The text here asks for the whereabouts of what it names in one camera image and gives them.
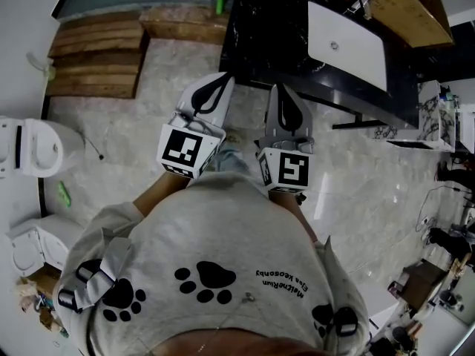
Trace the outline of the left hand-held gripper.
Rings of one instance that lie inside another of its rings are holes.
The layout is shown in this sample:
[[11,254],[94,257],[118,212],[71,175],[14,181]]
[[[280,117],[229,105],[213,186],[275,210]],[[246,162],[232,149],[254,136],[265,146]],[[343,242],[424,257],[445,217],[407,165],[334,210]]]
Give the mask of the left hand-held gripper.
[[207,169],[226,138],[226,132],[219,127],[234,86],[233,75],[220,72],[185,89],[177,109],[199,119],[174,111],[169,123],[162,126],[157,161],[167,172],[197,179]]

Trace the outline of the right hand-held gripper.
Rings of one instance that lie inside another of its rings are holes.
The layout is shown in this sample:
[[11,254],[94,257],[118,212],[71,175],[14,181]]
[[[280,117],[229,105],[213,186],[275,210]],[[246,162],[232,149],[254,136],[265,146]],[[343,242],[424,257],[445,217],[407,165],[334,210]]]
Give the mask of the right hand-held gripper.
[[296,194],[306,190],[314,165],[311,137],[278,138],[284,135],[279,124],[279,90],[284,87],[284,129],[293,136],[312,134],[312,113],[308,104],[289,86],[277,83],[269,93],[265,136],[258,142],[257,161],[267,191]]

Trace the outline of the person's right forearm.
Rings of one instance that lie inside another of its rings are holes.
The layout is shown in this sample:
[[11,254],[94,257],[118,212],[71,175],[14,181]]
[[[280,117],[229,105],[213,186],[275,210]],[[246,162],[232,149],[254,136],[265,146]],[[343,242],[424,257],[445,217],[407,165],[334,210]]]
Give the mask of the person's right forearm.
[[313,231],[310,224],[307,222],[293,194],[270,191],[268,195],[269,195],[269,199],[272,202],[274,202],[274,204],[279,205],[282,208],[285,208],[298,219],[298,221],[302,224],[302,226],[304,227],[305,231],[307,232],[309,238],[312,240],[313,243],[318,241],[318,238],[315,232]]

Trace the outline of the person's left forearm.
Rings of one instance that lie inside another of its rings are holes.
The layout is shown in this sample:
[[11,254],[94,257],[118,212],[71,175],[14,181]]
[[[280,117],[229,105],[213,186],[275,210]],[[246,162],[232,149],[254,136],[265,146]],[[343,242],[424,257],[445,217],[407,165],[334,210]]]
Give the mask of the person's left forearm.
[[150,188],[134,200],[134,205],[144,217],[147,217],[160,202],[185,189],[189,183],[188,177],[165,172]]

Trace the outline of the black marble table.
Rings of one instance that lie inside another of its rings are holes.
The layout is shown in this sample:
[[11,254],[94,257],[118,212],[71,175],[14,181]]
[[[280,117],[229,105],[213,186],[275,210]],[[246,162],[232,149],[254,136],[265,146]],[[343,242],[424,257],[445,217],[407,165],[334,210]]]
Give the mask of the black marble table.
[[415,128],[419,124],[416,76],[407,51],[380,24],[367,27],[383,44],[386,92],[307,53],[307,2],[336,7],[332,0],[234,0],[223,49],[221,71],[240,85],[270,89],[283,82],[300,97],[355,116],[371,125]]

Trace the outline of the white rectangular sink basin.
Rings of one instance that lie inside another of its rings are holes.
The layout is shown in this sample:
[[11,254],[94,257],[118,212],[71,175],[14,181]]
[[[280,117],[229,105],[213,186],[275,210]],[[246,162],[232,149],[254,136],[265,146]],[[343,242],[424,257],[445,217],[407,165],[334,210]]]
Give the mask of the white rectangular sink basin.
[[310,1],[307,44],[310,58],[387,90],[383,41],[349,18]]

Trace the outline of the person's blue jeans leg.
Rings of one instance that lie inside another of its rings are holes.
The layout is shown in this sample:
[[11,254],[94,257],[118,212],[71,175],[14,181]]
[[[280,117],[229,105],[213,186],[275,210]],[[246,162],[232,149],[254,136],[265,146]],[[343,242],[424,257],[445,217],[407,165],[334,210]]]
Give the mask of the person's blue jeans leg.
[[221,148],[214,159],[212,166],[216,172],[235,172],[250,176],[248,165],[243,159],[243,154],[237,148]]

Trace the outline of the wooden beam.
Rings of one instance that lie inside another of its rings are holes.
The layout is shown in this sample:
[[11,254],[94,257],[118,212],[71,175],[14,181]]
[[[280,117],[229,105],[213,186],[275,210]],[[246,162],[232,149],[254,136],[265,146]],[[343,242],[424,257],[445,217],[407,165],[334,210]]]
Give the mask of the wooden beam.
[[220,15],[207,6],[153,7],[142,12],[140,23],[153,39],[172,39],[222,45],[230,13]]

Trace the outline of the chrome faucet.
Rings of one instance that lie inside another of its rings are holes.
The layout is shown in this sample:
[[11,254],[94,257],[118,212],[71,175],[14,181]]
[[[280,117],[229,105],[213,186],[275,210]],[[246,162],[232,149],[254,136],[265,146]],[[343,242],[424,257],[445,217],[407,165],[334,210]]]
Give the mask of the chrome faucet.
[[373,18],[370,8],[371,0],[352,0],[350,5],[344,11],[344,16],[362,16],[366,20]]

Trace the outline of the grey paw-print sweatshirt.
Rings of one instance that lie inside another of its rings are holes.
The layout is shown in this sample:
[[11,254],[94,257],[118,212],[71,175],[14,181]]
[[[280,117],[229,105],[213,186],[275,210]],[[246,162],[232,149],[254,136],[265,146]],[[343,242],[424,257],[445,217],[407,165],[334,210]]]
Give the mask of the grey paw-print sweatshirt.
[[[72,246],[54,308],[85,356],[360,356],[364,301],[330,243],[247,178],[213,173],[144,217],[102,209]],[[334,314],[350,307],[353,336]]]

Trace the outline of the large brown cardboard box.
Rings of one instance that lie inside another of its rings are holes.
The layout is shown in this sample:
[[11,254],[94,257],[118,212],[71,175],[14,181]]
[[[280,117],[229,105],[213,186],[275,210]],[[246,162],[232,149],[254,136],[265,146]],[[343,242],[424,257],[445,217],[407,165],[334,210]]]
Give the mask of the large brown cardboard box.
[[442,0],[371,0],[370,9],[412,48],[454,43]]

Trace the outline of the small green floor item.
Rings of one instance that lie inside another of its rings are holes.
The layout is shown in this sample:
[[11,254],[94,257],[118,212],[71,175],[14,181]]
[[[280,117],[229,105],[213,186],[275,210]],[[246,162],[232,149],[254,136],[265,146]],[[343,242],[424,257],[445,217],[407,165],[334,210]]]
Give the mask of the small green floor item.
[[63,181],[57,183],[57,194],[58,198],[66,208],[71,207],[71,197],[68,193],[67,188],[65,187]]

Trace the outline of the white toilet with open lid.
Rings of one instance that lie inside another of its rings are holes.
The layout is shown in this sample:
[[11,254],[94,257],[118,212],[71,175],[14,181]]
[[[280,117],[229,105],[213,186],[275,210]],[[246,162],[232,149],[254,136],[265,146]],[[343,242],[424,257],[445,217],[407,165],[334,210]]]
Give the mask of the white toilet with open lid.
[[0,116],[0,179],[17,174],[52,177],[75,166],[84,155],[85,140],[69,127]]
[[46,265],[63,270],[70,249],[84,230],[77,222],[56,214],[10,229],[6,237],[14,271],[29,277]]

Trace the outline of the flat brown cardboard box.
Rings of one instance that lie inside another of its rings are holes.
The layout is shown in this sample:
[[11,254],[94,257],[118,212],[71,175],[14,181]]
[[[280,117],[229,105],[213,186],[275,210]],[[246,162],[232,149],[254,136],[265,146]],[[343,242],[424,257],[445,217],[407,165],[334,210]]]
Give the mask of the flat brown cardboard box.
[[49,299],[53,296],[53,290],[59,281],[61,271],[48,264],[27,277],[27,280],[36,284],[36,289]]

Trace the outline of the pile of rubbish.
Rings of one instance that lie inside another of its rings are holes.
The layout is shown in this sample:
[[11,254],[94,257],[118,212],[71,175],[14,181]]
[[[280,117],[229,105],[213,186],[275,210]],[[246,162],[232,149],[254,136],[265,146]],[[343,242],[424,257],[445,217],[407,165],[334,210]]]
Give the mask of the pile of rubbish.
[[38,314],[40,324],[49,332],[60,334],[68,339],[69,334],[53,307],[53,301],[39,289],[39,284],[32,280],[21,278],[16,283],[16,293],[19,296],[19,306],[26,313],[29,309]]

